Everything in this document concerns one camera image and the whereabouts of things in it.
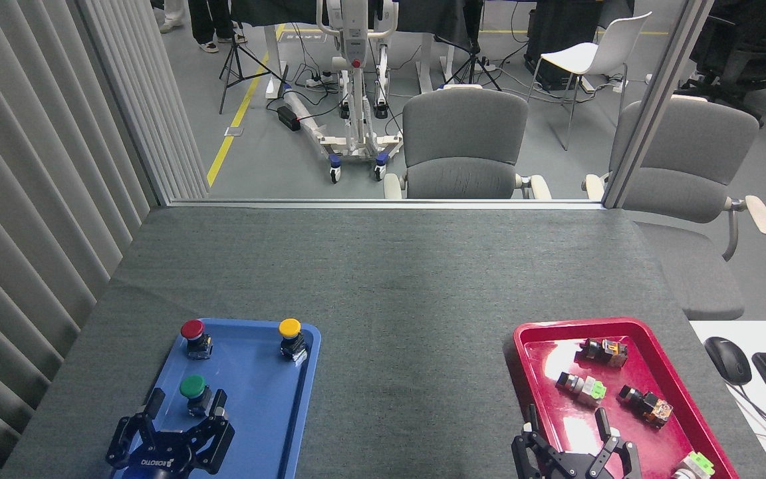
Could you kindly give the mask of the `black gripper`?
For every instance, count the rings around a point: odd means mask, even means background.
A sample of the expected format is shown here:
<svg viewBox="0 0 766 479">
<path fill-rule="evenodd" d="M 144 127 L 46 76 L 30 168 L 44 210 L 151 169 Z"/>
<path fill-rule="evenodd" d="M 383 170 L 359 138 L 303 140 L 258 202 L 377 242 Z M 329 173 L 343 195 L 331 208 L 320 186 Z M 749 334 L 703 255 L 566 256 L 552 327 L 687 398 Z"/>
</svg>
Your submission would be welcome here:
<svg viewBox="0 0 766 479">
<path fill-rule="evenodd" d="M 136 413 L 119 419 L 106 463 L 124 471 L 122 478 L 188 478 L 195 469 L 216 475 L 235 434 L 225 411 L 226 392 L 218 389 L 206 418 L 189 428 L 188 433 L 157 433 L 153 420 L 165 397 L 162 389 L 152 389 Z M 141 444 L 130 453 L 136 433 Z"/>
<path fill-rule="evenodd" d="M 638 446 L 621 438 L 612 428 L 607 411 L 598 407 L 594 412 L 602 448 L 598 455 L 558 452 L 542 433 L 535 404 L 529 404 L 522 433 L 513 439 L 513 459 L 519 478 L 613 478 L 607 469 L 613 454 L 620 457 L 623 478 L 641 478 Z"/>
</svg>

